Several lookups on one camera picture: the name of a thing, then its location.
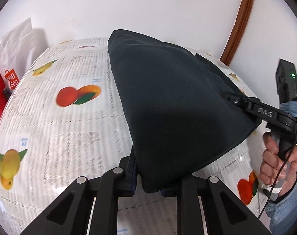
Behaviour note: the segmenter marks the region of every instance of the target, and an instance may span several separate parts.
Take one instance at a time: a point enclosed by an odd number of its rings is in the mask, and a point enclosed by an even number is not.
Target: white wall
[[[241,0],[10,0],[0,37],[31,17],[48,45],[124,28],[220,56]]]
[[[297,69],[297,19],[284,0],[255,0],[240,46],[230,64],[265,103],[279,106],[275,72],[279,58]]]

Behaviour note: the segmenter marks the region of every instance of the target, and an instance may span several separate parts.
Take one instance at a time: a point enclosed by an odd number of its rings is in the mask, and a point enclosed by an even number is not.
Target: white paper bag
[[[11,92],[36,59],[35,54],[36,40],[31,18],[0,39],[0,74]]]

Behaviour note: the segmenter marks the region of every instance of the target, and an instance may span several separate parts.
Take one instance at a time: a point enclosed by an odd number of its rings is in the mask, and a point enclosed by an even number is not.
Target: human hand
[[[270,132],[266,132],[263,135],[263,140],[266,146],[266,150],[263,153],[263,162],[261,165],[259,178],[264,184],[273,184],[279,169],[283,165],[284,161],[282,161],[278,157],[279,147],[277,146],[276,142],[272,139]],[[292,154],[288,160],[290,162],[290,168],[287,173],[285,171],[287,169],[287,165],[282,169],[278,180],[285,179],[282,189],[278,196],[281,196],[288,192],[296,181],[296,171],[297,171],[297,146],[295,146],[292,150]]]

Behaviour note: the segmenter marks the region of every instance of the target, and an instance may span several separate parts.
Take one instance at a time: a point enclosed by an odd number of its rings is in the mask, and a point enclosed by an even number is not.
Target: black cuff
[[[291,187],[291,189],[289,191],[287,191],[285,194],[283,194],[282,196],[278,197],[275,201],[273,201],[273,203],[276,204],[276,203],[282,201],[284,198],[286,198],[288,196],[288,194],[292,192],[293,188],[296,185],[296,182],[297,182],[297,177],[296,177],[296,180],[294,182],[294,185]]]

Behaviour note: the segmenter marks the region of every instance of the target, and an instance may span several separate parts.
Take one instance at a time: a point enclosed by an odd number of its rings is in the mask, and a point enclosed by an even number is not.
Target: blue tape
[[[279,105],[279,109],[297,118],[297,101],[289,101]]]

